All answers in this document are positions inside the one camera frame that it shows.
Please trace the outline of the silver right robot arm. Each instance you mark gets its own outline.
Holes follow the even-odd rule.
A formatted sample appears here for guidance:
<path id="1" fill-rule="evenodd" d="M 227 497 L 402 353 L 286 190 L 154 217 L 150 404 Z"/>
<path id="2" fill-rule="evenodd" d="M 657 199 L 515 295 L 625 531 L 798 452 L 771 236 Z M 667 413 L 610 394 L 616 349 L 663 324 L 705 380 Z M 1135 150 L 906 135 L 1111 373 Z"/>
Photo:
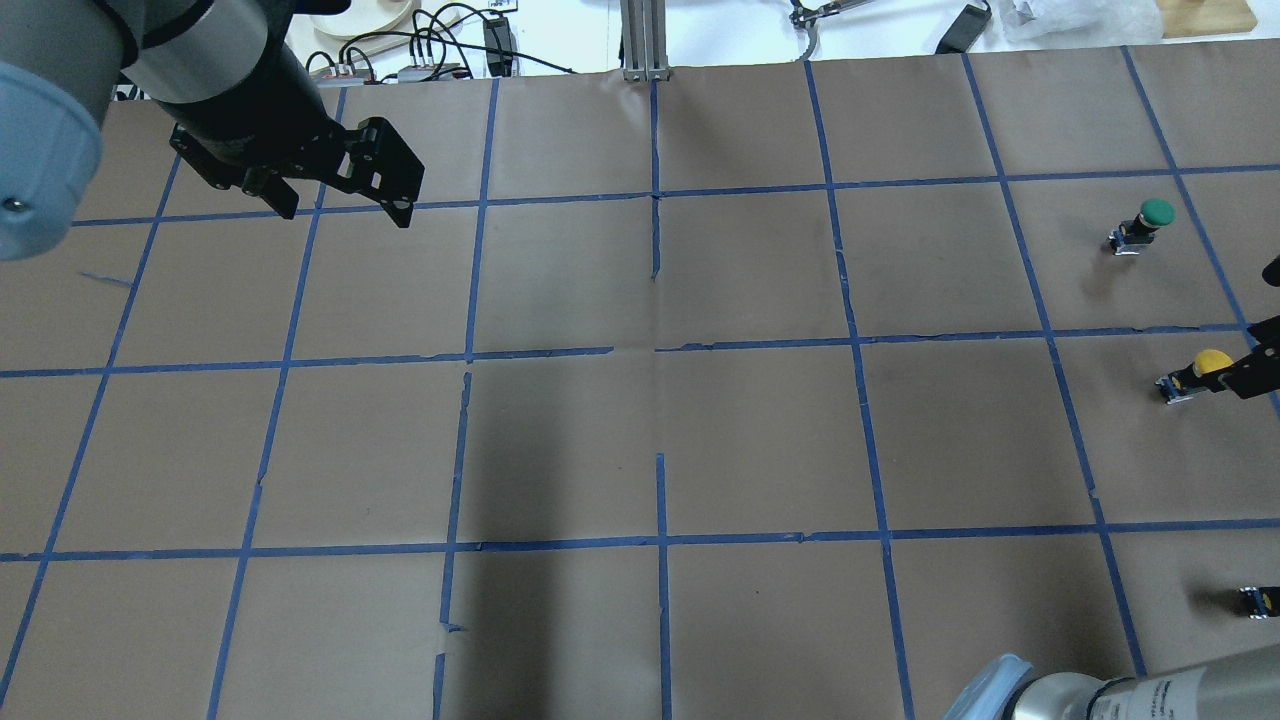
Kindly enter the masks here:
<path id="1" fill-rule="evenodd" d="M 1167 404 L 1202 393 L 1253 398 L 1277 389 L 1277 318 L 1247 327 L 1242 359 L 1207 348 L 1162 375 Z M 946 719 L 1275 719 L 1277 647 L 1251 650 L 1148 676 L 1102 680 L 1080 673 L 1034 676 L 1016 655 L 993 660 L 960 693 Z"/>

